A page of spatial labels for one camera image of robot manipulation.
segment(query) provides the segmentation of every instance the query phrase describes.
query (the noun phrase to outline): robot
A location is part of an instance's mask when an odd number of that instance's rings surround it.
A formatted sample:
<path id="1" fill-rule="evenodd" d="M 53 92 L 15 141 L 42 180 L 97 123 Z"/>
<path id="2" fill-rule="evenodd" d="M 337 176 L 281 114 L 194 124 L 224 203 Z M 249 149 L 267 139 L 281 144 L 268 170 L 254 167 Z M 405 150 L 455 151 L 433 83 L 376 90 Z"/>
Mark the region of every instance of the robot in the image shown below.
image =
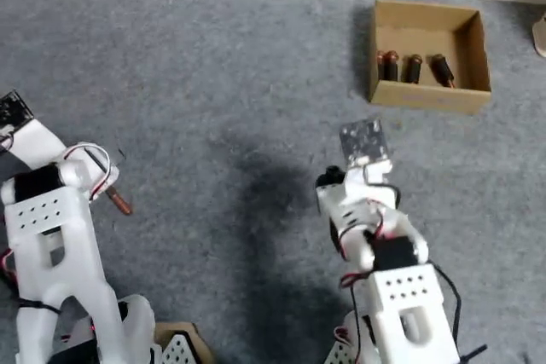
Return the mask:
<path id="1" fill-rule="evenodd" d="M 139 295 L 117 300 L 102 269 L 90 202 L 109 190 L 120 209 L 131 213 L 112 190 L 119 170 L 108 152 L 88 142 L 66 147 L 15 92 L 0 99 L 0 136 L 3 148 L 31 169 L 0 189 L 19 293 L 16 362 L 162 362 L 148 300 Z M 63 348 L 54 351 L 60 308 L 70 296 L 90 316 L 78 321 Z"/>
<path id="2" fill-rule="evenodd" d="M 320 213 L 332 241 L 354 273 L 341 287 L 351 290 L 354 311 L 325 363 L 460 364 L 486 350 L 459 354 L 456 342 L 461 299 L 455 285 L 429 258 L 427 242 L 398 210 L 400 191 L 388 183 L 392 170 L 380 120 L 341 127 L 347 171 L 331 166 L 317 178 Z M 454 290 L 456 318 L 451 331 L 438 272 Z M 355 287 L 366 300 L 358 313 Z"/>

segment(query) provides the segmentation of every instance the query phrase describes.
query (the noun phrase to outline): open cardboard box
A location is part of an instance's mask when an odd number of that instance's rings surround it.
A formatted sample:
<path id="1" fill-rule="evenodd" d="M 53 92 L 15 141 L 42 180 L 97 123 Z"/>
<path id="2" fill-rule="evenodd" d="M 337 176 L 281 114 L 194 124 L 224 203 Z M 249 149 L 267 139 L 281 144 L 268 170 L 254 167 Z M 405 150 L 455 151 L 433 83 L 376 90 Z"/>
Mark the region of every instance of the open cardboard box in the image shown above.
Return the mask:
<path id="1" fill-rule="evenodd" d="M 400 56 L 398 80 L 378 81 L 377 51 Z M 430 58 L 445 55 L 456 88 L 436 81 Z M 423 58 L 418 84 L 402 83 L 407 60 Z M 491 98 L 485 34 L 478 10 L 426 3 L 377 1 L 372 21 L 370 94 L 374 104 L 477 113 Z"/>

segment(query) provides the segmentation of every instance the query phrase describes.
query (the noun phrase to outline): gray carpet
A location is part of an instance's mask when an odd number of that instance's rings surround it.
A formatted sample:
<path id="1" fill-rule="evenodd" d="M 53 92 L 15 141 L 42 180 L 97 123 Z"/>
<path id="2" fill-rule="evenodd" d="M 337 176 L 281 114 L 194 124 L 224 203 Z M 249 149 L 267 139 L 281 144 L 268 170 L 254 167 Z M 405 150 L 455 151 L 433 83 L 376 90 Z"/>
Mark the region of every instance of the gray carpet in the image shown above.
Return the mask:
<path id="1" fill-rule="evenodd" d="M 488 343 L 477 364 L 539 363 L 546 60 L 530 27 L 544 7 L 426 0 L 483 12 L 493 98 L 467 117 L 361 98 L 373 1 L 0 0 L 0 84 L 67 143 L 125 152 L 117 186 L 135 215 L 92 206 L 107 277 L 158 321 L 195 322 L 225 363 L 323 362 L 348 267 L 312 185 L 342 163 L 339 125 L 379 114 L 401 209 L 463 295 L 462 353 Z M 6 155 L 0 177 L 23 169 Z M 2 362 L 15 315 L 0 286 Z"/>

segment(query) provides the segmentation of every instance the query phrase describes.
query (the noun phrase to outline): black wire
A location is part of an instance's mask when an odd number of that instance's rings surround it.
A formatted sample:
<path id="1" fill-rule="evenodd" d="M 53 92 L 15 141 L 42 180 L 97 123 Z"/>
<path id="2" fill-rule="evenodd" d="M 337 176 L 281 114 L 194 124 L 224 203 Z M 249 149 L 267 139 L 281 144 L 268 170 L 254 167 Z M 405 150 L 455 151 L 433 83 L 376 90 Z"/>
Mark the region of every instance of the black wire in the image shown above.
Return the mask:
<path id="1" fill-rule="evenodd" d="M 457 287 L 455 286 L 455 283 L 453 283 L 453 280 L 450 279 L 450 277 L 440 268 L 435 262 L 430 260 L 430 263 L 434 266 L 436 271 L 444 278 L 444 280 L 449 285 L 451 291 L 453 292 L 453 295 L 456 299 L 456 306 L 455 306 L 455 314 L 453 315 L 453 340 L 455 341 L 455 346 L 458 347 L 458 338 L 459 338 L 459 323 L 461 322 L 461 309 L 462 309 L 462 299 L 461 294 L 457 290 Z"/>
<path id="2" fill-rule="evenodd" d="M 354 286 L 355 286 L 355 284 L 353 283 L 349 287 L 349 290 L 351 291 L 352 307 L 354 308 L 355 320 L 357 321 L 358 348 L 357 348 L 357 356 L 355 357 L 355 364 L 357 364 L 357 360 L 360 358 L 360 349 L 362 348 L 362 342 L 361 342 L 361 339 L 360 339 L 360 323 L 359 323 L 360 317 L 358 317 L 358 307 L 357 307 L 357 300 L 355 299 Z"/>
<path id="3" fill-rule="evenodd" d="M 390 188 L 394 191 L 396 194 L 396 199 L 394 200 L 394 207 L 398 209 L 398 206 L 400 205 L 400 201 L 402 200 L 402 192 L 400 191 L 400 188 L 396 185 L 391 185 L 390 183 L 368 183 L 369 187 L 378 187 L 378 188 Z"/>
<path id="4" fill-rule="evenodd" d="M 49 311 L 52 311 L 53 313 L 60 314 L 61 311 L 59 309 L 56 309 L 53 306 L 50 306 L 48 304 L 45 304 L 43 302 L 35 301 L 35 300 L 26 300 L 25 298 L 19 298 L 19 308 L 29 308 L 29 309 L 46 309 Z"/>
<path id="5" fill-rule="evenodd" d="M 482 346 L 479 346 L 476 350 L 472 351 L 471 353 L 468 353 L 461 357 L 460 364 L 467 364 L 470 360 L 472 360 L 476 355 L 479 355 L 487 350 L 487 344 L 484 344 Z"/>

